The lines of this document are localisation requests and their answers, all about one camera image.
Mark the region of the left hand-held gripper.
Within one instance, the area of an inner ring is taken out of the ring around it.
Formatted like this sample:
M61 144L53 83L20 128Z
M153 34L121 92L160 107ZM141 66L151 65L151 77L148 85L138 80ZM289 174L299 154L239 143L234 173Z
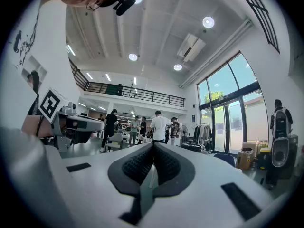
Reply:
M77 115L75 103L53 88L47 91L38 109L41 112L38 136L52 138L59 152L67 152L71 142L87 143L92 133L105 128L103 121Z

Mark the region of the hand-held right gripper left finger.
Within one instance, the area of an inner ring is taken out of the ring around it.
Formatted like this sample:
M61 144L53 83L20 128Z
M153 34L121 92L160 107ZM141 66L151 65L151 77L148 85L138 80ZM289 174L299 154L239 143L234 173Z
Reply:
M154 217L140 214L140 186L126 176L124 163L152 148L138 145L106 154L62 159L46 146L48 171L57 193L49 224L56 228L153 228Z

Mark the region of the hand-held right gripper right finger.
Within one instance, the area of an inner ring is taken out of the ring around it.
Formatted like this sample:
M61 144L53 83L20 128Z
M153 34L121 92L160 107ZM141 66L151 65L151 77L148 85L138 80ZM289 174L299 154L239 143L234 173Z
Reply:
M262 228L267 227L289 197L274 199L260 184L230 164L179 147L165 148L188 159L195 168L192 183L179 195L157 198L140 221L142 228ZM260 209L246 221L222 189L236 184Z

